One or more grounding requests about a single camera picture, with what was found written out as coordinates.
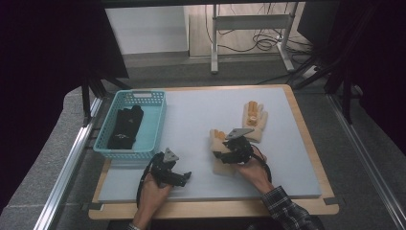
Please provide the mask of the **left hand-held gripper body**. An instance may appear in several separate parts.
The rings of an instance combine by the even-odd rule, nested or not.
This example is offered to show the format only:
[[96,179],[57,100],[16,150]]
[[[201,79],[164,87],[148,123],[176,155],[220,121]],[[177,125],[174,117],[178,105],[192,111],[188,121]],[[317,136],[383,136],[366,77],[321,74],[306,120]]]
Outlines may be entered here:
[[155,179],[159,188],[164,188],[171,185],[173,180],[179,180],[176,173],[172,172],[172,168],[176,164],[179,157],[169,148],[165,151],[156,153],[151,161],[150,173]]

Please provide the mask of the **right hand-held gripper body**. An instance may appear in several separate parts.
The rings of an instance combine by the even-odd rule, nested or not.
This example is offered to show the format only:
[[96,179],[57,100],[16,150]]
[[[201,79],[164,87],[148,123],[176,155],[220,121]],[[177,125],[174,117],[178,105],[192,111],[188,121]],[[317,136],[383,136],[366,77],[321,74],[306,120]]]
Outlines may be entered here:
[[225,157],[235,157],[238,159],[237,164],[247,163],[254,151],[250,142],[246,139],[245,134],[252,132],[251,128],[234,128],[227,136],[224,145],[230,150]]

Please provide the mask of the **beige glove with orange fingertips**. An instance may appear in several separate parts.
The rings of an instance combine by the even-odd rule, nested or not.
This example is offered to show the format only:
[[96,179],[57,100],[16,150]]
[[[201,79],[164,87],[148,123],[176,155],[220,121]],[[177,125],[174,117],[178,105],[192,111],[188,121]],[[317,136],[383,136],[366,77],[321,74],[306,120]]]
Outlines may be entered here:
[[[210,130],[210,150],[213,155],[217,153],[229,153],[230,150],[224,145],[226,134],[218,129]],[[233,176],[236,170],[230,164],[224,164],[217,157],[214,158],[213,172],[219,175]]]

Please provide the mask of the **beige glove with orange patch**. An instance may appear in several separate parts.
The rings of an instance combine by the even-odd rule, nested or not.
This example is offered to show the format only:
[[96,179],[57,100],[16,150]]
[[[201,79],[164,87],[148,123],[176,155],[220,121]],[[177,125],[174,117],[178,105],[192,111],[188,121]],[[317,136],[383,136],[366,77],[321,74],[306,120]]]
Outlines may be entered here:
[[263,104],[255,101],[246,103],[243,108],[242,126],[251,128],[253,131],[245,134],[245,137],[254,143],[259,143],[265,129],[268,112],[263,110]]

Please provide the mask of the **teal perforated plastic basket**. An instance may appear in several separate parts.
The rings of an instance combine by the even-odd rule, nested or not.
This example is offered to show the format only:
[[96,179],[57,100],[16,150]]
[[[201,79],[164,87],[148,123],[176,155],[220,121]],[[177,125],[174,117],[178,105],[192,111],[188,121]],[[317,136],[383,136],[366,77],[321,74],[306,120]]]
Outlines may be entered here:
[[[109,149],[108,140],[120,109],[139,105],[144,111],[143,121],[132,149]],[[163,90],[120,90],[115,94],[93,150],[106,158],[148,160],[159,149],[166,116],[166,92]]]

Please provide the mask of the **black glove with small logo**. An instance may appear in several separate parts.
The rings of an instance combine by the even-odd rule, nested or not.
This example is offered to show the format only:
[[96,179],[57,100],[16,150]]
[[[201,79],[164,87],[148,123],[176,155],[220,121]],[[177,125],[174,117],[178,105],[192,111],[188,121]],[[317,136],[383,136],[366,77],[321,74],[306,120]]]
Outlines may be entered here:
[[144,111],[137,104],[131,108],[120,109],[107,147],[111,150],[131,150],[143,117]]

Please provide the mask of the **person's right hand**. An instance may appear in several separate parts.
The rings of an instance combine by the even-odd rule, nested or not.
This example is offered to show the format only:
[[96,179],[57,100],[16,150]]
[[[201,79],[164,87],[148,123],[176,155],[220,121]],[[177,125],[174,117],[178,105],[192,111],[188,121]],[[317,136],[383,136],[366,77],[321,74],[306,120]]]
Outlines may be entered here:
[[268,180],[268,174],[257,159],[251,158],[243,165],[234,164],[234,168],[249,181],[261,195],[265,195],[274,189],[274,186]]

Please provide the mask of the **person's left hand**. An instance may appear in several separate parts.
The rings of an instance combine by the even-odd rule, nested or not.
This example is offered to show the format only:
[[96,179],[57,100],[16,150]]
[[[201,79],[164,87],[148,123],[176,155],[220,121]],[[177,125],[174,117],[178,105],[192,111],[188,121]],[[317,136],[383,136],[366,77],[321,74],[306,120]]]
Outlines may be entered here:
[[147,174],[143,183],[139,205],[139,211],[144,219],[150,220],[153,217],[154,213],[168,198],[171,189],[171,185],[160,188],[151,173]]

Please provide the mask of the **pale grey foam mat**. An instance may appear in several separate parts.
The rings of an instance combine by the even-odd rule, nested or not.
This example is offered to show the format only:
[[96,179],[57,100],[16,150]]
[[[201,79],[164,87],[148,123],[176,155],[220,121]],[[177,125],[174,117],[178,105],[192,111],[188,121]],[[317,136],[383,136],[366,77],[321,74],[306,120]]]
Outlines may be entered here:
[[257,144],[272,173],[272,181],[293,198],[322,194],[305,143],[281,86],[167,93],[167,112],[158,150],[171,149],[180,160],[176,173],[192,174],[187,184],[172,190],[172,200],[232,200],[254,198],[259,192],[240,174],[217,174],[210,151],[210,130],[226,133],[242,125],[243,107],[263,105],[268,120]]

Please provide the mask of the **white power strip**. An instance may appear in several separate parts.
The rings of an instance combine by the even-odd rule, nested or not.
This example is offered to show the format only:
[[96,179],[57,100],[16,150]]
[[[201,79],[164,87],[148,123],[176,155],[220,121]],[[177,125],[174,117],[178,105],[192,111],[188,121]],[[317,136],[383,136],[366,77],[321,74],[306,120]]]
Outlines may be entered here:
[[308,79],[311,76],[313,76],[314,74],[316,74],[318,71],[319,71],[319,67],[316,65],[312,65],[302,74],[302,77],[304,79]]

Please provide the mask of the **black stand legs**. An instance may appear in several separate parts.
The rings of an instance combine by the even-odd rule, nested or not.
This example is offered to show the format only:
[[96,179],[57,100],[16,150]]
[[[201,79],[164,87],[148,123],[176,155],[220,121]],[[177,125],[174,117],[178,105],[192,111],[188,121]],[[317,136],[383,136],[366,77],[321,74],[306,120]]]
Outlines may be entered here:
[[341,96],[341,112],[346,121],[351,125],[352,119],[350,116],[350,101],[353,99],[351,93],[351,79],[349,70],[346,67],[346,63],[341,59],[337,58],[331,64],[322,68],[321,70],[317,71],[315,74],[310,76],[309,78],[294,84],[292,86],[293,89],[302,89],[305,86],[313,83],[314,81],[320,79],[321,77],[330,74],[324,88],[327,94],[335,94],[338,90],[339,86],[343,86],[343,92]]
[[120,80],[117,80],[116,78],[108,76],[102,71],[89,71],[87,75],[82,79],[81,85],[83,125],[85,127],[87,127],[92,120],[89,91],[92,91],[98,99],[102,99],[107,95],[107,91],[102,84],[102,80],[106,80],[124,90],[130,89],[129,85],[121,82]]

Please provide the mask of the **dark curtain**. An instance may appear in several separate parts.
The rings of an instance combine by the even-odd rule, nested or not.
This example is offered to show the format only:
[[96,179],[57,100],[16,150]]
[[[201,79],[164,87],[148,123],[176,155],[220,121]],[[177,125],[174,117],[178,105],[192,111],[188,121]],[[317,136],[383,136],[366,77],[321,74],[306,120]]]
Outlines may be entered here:
[[327,39],[325,67],[346,63],[360,105],[406,155],[406,0],[311,0],[304,31]]
[[102,0],[0,0],[0,212],[87,78],[124,78]]

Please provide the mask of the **aluminium rail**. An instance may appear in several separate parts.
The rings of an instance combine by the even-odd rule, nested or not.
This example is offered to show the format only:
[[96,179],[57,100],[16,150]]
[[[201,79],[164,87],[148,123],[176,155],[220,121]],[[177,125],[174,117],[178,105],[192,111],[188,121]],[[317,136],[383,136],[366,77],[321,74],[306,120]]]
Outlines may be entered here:
[[38,175],[50,190],[34,230],[91,230],[101,224],[88,215],[100,158],[90,148],[93,126],[83,120],[81,95],[66,96],[39,158]]
[[331,95],[327,95],[329,101],[339,123],[341,124],[346,135],[350,139],[352,147],[354,148],[361,164],[363,165],[366,174],[370,178],[373,186],[375,187],[379,197],[381,198],[385,208],[387,209],[391,219],[393,220],[397,230],[406,230],[406,212],[400,205],[393,190],[384,180],[379,169],[373,162],[370,153],[366,149],[364,143],[359,137],[353,125],[351,125],[345,116],[342,114],[339,101]]

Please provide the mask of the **white metal desk frame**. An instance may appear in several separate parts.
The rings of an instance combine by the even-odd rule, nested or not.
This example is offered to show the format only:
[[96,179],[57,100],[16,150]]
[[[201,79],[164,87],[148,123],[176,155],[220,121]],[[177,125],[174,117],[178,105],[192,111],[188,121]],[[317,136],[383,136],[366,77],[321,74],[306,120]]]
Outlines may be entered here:
[[289,13],[286,14],[266,14],[266,15],[236,15],[236,16],[218,16],[217,5],[213,5],[212,17],[212,49],[211,49],[211,73],[218,72],[218,51],[217,51],[217,32],[221,30],[260,30],[260,29],[282,29],[283,35],[279,36],[276,46],[281,55],[282,61],[287,72],[293,72],[294,66],[286,51],[288,41],[296,10],[299,3],[295,2]]

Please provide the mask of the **white wall panel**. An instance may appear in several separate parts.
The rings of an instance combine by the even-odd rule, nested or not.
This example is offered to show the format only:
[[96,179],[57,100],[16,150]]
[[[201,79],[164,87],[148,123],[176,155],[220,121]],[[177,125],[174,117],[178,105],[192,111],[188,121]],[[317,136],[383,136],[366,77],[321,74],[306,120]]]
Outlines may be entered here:
[[189,19],[183,7],[105,11],[123,55],[189,50]]

